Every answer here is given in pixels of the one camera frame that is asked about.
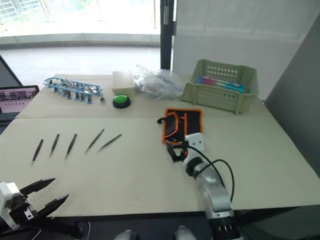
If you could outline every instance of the storage basket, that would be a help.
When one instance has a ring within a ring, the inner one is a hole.
[[[196,84],[199,76],[244,85],[243,93],[221,87]],[[259,95],[257,70],[201,59],[197,62],[191,81],[186,84],[181,100],[243,114]]]

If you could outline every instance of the black cable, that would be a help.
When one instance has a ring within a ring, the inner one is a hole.
[[[200,171],[198,171],[193,177],[196,177],[197,175],[199,175],[200,173],[202,173],[204,170],[206,170],[208,167],[212,166],[214,168],[214,170],[216,171],[217,175],[219,176],[220,178],[220,181],[221,181],[221,184],[225,187],[225,183],[224,181],[222,180],[222,177],[220,175],[220,172],[218,171],[218,169],[214,166],[215,163],[217,162],[222,162],[224,163],[228,168],[229,168],[229,171],[230,171],[230,174],[231,174],[231,181],[232,181],[232,190],[231,190],[231,197],[230,197],[230,201],[232,202],[232,200],[234,199],[234,194],[235,194],[235,177],[234,177],[234,173],[230,167],[230,165],[225,161],[225,160],[222,160],[222,159],[217,159],[215,161],[210,161],[209,158],[207,158],[206,155],[204,155],[201,151],[199,151],[198,149],[196,149],[195,147],[193,146],[185,146],[186,148],[188,149],[193,149],[195,150],[198,154],[200,154],[205,160],[207,160],[207,162],[209,163],[208,165],[206,165],[204,168],[202,168]]]

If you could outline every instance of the cable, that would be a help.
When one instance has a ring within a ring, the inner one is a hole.
[[[234,173],[230,167],[230,165],[225,161],[225,160],[222,160],[222,159],[217,159],[215,161],[210,161],[209,158],[207,158],[206,155],[204,155],[201,151],[199,151],[198,149],[196,149],[195,147],[193,146],[185,146],[186,148],[188,149],[193,149],[195,150],[198,154],[200,154],[209,164],[206,165],[204,168],[202,168],[200,171],[198,171],[193,177],[196,177],[197,175],[199,175],[200,173],[202,173],[204,170],[206,170],[208,167],[212,166],[214,168],[214,170],[216,171],[217,175],[219,176],[220,178],[220,181],[221,181],[221,184],[225,187],[225,183],[224,181],[222,180],[222,177],[218,171],[218,169],[214,166],[215,163],[217,162],[222,162],[224,163],[228,168],[229,168],[229,171],[230,171],[230,174],[231,174],[231,181],[232,181],[232,189],[231,189],[231,197],[230,197],[230,201],[232,202],[232,200],[234,199],[234,194],[235,194],[235,176],[234,176]]]
[[[86,236],[86,240],[89,240],[90,233],[91,233],[91,223],[89,221],[88,221],[88,227],[89,227],[89,230],[88,230],[88,236]]]
[[[34,235],[34,237],[31,240],[35,240],[36,237],[38,237],[38,235],[41,233],[42,229],[40,228],[39,231],[37,232],[36,235]]]

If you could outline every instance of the floor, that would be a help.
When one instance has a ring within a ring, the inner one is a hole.
[[[136,65],[160,68],[160,48],[140,46],[56,46],[0,49],[23,85],[43,86],[55,74],[109,75],[137,71]]]

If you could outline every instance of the laptop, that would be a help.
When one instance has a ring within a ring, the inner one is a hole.
[[[2,131],[38,92],[37,85],[0,87],[0,127]]]

